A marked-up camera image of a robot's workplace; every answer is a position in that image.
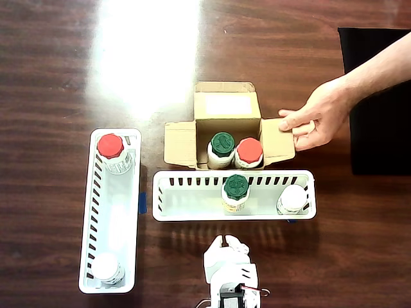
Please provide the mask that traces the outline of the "bare person hand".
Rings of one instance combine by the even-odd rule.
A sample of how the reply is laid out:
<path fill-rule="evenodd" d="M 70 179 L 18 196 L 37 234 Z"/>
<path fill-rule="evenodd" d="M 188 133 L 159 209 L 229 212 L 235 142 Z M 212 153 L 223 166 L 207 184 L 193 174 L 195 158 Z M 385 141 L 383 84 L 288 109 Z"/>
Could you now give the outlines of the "bare person hand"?
<path fill-rule="evenodd" d="M 318 86 L 298 110 L 280 109 L 279 129 L 291 131 L 296 151 L 327 144 L 357 102 L 356 84 L 342 76 Z"/>

